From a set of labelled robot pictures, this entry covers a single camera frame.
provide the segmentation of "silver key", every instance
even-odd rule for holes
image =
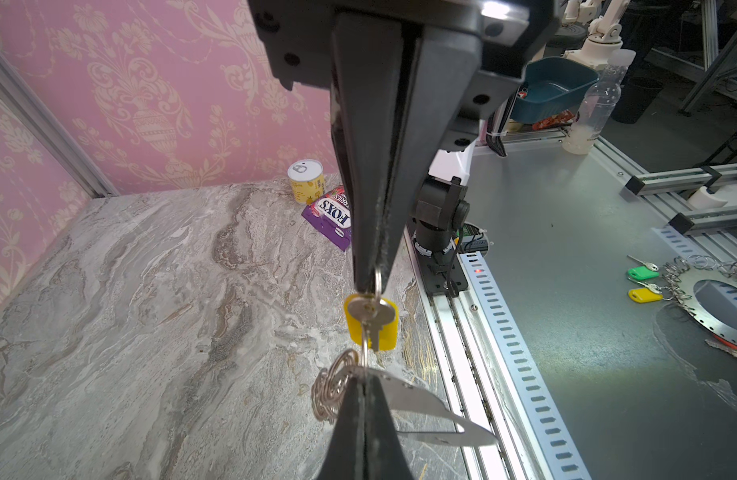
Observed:
[[[651,262],[644,262],[642,260],[638,260],[635,257],[633,257],[632,255],[628,255],[627,258],[633,259],[635,262],[637,262],[637,263],[643,265],[645,268],[651,270],[651,272],[658,272],[659,271],[659,266],[656,265],[656,264],[652,264]]]
[[[637,283],[638,285],[643,285],[645,288],[651,290],[651,292],[657,295],[661,295],[661,286],[656,285],[655,283],[639,282],[629,275],[627,276],[627,278],[629,278],[632,282]]]
[[[347,304],[347,312],[363,325],[366,337],[371,340],[371,349],[379,351],[379,332],[395,320],[395,309],[385,300],[378,302],[372,296],[356,296]]]

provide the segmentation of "key tag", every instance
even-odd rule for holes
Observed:
[[[636,266],[635,268],[627,270],[627,275],[630,275],[635,280],[640,280],[642,282],[643,280],[656,278],[659,276],[659,272],[651,271],[644,266]]]
[[[347,328],[350,330],[350,338],[352,338],[353,342],[361,346],[363,345],[363,327],[360,320],[356,320],[354,316],[350,315],[350,312],[347,310],[347,304],[352,299],[359,296],[362,295],[359,293],[353,293],[352,295],[347,297],[347,299],[344,301],[344,316],[347,317]],[[398,314],[397,305],[395,305],[391,300],[387,300],[386,298],[382,300],[389,303],[393,310],[395,310],[395,320],[382,327],[382,329],[379,331],[379,350],[386,351],[392,350],[397,345]]]
[[[638,302],[638,303],[658,302],[659,300],[664,299],[664,297],[661,296],[660,294],[653,293],[651,292],[651,290],[645,287],[630,290],[628,293],[628,296],[630,299],[632,299],[633,302]]]

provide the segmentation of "teal plastic bin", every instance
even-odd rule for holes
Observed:
[[[573,110],[587,89],[598,81],[592,68],[562,57],[542,58],[526,67],[526,98],[517,98],[509,116],[521,124],[535,124],[563,110]]]

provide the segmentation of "green key tag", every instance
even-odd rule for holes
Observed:
[[[644,266],[636,266],[627,270],[627,275],[630,275],[635,280],[648,280],[649,278],[656,278],[659,276],[659,272],[654,272],[645,268]]]

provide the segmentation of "yellow key tag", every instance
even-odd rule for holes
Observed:
[[[350,315],[350,312],[347,310],[347,304],[352,299],[359,296],[362,295],[354,293],[347,297],[344,301],[344,316],[347,317],[347,328],[350,330],[350,338],[360,346],[363,345],[363,327],[361,326],[360,321]],[[383,298],[382,300],[387,302],[392,309],[395,310],[395,320],[383,326],[379,331],[379,350],[392,350],[397,345],[397,306],[386,298]],[[368,348],[373,348],[370,339],[368,341]]]
[[[658,302],[663,297],[658,293],[653,293],[647,288],[636,288],[629,291],[629,298],[638,303]]]

